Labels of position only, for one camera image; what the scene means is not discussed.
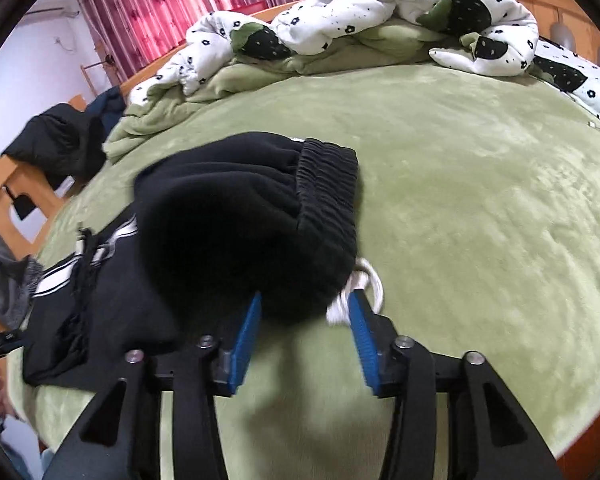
blue gripper pad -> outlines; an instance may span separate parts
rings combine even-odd
[[[231,371],[229,373],[228,386],[232,395],[235,395],[238,387],[244,382],[244,376],[251,361],[251,354],[256,342],[260,318],[262,317],[262,302],[260,293],[257,292],[251,301],[251,305],[244,317],[244,323],[240,328],[238,339],[231,354]]]
[[[372,389],[374,395],[378,395],[380,392],[378,348],[376,348],[374,336],[355,294],[349,295],[349,321],[356,349],[358,350],[358,358],[362,365],[362,373],[365,376],[365,383]]]

metal screw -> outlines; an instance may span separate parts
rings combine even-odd
[[[465,357],[472,365],[481,365],[486,361],[480,352],[467,352]]]
[[[394,339],[394,344],[398,348],[413,348],[416,342],[411,339],[408,335],[399,335]]]
[[[127,363],[139,363],[144,359],[144,352],[142,350],[130,350],[125,354],[125,359]]]
[[[200,348],[211,348],[214,345],[214,337],[212,335],[203,335],[198,341]]]

green blanket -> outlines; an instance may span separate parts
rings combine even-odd
[[[209,102],[105,167],[59,213],[41,261],[73,250],[78,221],[111,221],[147,164],[247,130],[355,149],[360,255],[398,330],[431,351],[484,352],[553,452],[586,428],[600,410],[600,126],[528,76],[387,66]],[[56,448],[90,394],[23,384],[21,358],[10,355],[10,394]],[[263,327],[244,386],[217,405],[232,478],[378,476],[391,402],[363,384],[346,327]],[[166,398],[166,479],[169,437]],[[443,456],[437,478],[444,469]]]
[[[126,110],[125,117],[104,144],[104,151],[115,164],[150,137],[232,94],[264,88],[298,75],[421,62],[429,59],[431,47],[455,42],[444,34],[391,19],[353,36],[337,38],[327,50],[315,56],[296,55],[280,61],[238,56],[189,97],[184,96],[180,85],[149,90],[148,103],[131,105]]]

air conditioner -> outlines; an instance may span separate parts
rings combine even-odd
[[[71,10],[69,0],[38,0],[25,14],[25,16],[36,17],[40,20],[62,16],[75,18],[77,15],[78,12]]]

